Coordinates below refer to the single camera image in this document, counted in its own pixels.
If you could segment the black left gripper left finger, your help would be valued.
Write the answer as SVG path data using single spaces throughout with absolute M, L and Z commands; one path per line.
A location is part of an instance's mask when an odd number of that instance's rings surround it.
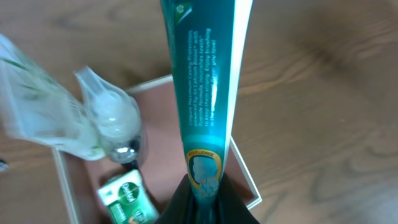
M 195 197 L 186 174 L 155 224 L 194 224 Z

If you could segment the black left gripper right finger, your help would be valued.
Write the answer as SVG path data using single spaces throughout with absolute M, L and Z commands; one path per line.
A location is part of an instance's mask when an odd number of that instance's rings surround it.
M 241 200 L 230 178 L 225 174 L 216 198 L 217 224 L 259 224 Z

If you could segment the green toothpaste tube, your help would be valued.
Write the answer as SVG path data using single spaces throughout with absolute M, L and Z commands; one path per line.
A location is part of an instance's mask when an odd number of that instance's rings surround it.
M 215 206 L 228 158 L 252 0 L 162 0 L 193 195 Z

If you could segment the clear foam pump bottle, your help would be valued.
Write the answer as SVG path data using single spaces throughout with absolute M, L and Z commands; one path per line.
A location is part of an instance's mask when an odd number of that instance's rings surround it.
M 137 101 L 120 87 L 104 80 L 90 67 L 74 72 L 83 95 L 83 106 L 99 133 L 106 156 L 127 169 L 139 165 L 144 140 Z

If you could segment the green white soap box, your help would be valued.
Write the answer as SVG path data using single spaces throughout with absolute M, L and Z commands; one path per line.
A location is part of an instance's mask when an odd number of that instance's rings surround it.
M 109 180 L 97 194 L 114 224 L 152 224 L 159 217 L 136 169 Z

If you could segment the white Pantene tube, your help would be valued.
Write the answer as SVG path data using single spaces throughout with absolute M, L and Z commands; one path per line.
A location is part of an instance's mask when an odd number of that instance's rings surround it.
M 1 36 L 1 117 L 16 139 L 67 152 L 88 161 L 105 156 L 83 105 Z

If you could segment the white cardboard box pink inside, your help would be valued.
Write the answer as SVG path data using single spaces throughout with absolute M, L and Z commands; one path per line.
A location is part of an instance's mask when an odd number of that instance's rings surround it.
M 187 174 L 180 137 L 172 76 L 127 89 L 144 120 L 144 140 L 139 171 L 150 199 L 160 214 Z M 125 173 L 109 159 L 84 161 L 60 151 L 53 152 L 70 223 L 111 223 L 97 190 L 114 176 Z M 250 211 L 262 198 L 234 141 L 230 143 L 226 175 Z

